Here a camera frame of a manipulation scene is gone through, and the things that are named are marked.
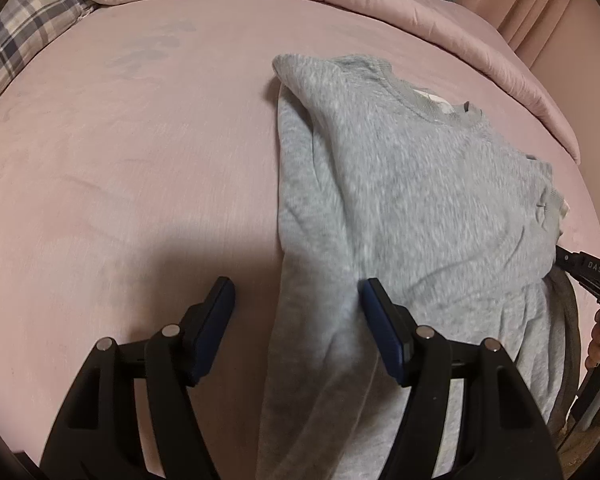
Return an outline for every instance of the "beige wall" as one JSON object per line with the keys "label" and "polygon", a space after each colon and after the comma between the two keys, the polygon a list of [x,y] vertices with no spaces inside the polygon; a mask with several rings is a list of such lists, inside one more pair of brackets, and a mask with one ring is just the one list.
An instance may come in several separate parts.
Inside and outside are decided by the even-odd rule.
{"label": "beige wall", "polygon": [[576,132],[580,171],[600,219],[600,7],[571,0],[531,66]]}

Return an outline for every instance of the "bed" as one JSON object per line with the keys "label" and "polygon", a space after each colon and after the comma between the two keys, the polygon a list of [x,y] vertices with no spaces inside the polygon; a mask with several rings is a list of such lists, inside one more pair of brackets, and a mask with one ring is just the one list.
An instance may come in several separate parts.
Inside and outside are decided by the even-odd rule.
{"label": "bed", "polygon": [[[550,97],[480,18],[413,1],[423,6],[415,28],[391,0],[105,0],[10,83],[0,96],[0,433],[12,449],[39,458],[97,338],[149,336],[226,275],[238,307],[193,402],[221,477],[253,477],[282,262],[276,54],[372,54],[450,102],[471,101],[553,165],[571,209],[560,244],[600,257],[577,143]],[[440,40],[423,9],[481,38],[482,57]],[[584,354],[596,306],[576,295]]]}

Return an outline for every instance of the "plaid fabric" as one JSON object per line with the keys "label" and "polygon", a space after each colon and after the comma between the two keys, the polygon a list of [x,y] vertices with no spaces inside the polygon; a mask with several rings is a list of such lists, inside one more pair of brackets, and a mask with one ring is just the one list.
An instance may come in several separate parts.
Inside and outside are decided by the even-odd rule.
{"label": "plaid fabric", "polygon": [[0,94],[40,50],[94,7],[91,0],[9,0],[0,12]]}

